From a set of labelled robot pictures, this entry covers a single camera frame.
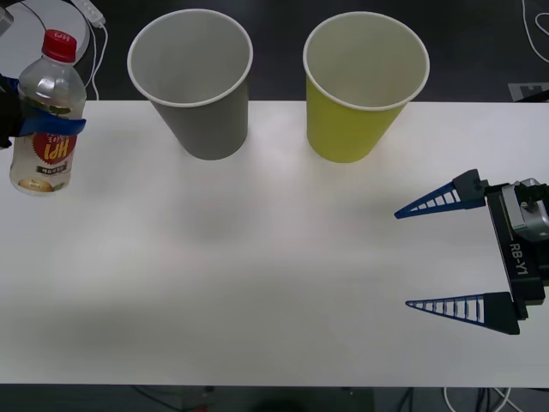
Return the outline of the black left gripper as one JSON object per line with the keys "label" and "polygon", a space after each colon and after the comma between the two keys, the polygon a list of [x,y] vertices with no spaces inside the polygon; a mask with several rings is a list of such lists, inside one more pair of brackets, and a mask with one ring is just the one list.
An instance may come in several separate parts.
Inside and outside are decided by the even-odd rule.
{"label": "black left gripper", "polygon": [[11,137],[28,136],[34,133],[74,136],[84,130],[86,119],[60,118],[37,107],[28,108],[21,118],[20,101],[15,93],[18,91],[18,84],[19,81],[16,78],[0,75],[1,149],[11,146]]}

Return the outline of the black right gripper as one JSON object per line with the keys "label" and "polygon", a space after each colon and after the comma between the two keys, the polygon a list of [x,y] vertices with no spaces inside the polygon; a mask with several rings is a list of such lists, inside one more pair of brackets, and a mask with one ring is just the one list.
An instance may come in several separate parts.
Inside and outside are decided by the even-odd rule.
{"label": "black right gripper", "polygon": [[506,335],[519,335],[519,320],[528,307],[542,304],[548,286],[548,188],[546,186],[488,186],[477,169],[394,213],[396,219],[476,209],[490,211],[509,292],[449,298],[407,300],[408,307],[442,318],[476,325]]}

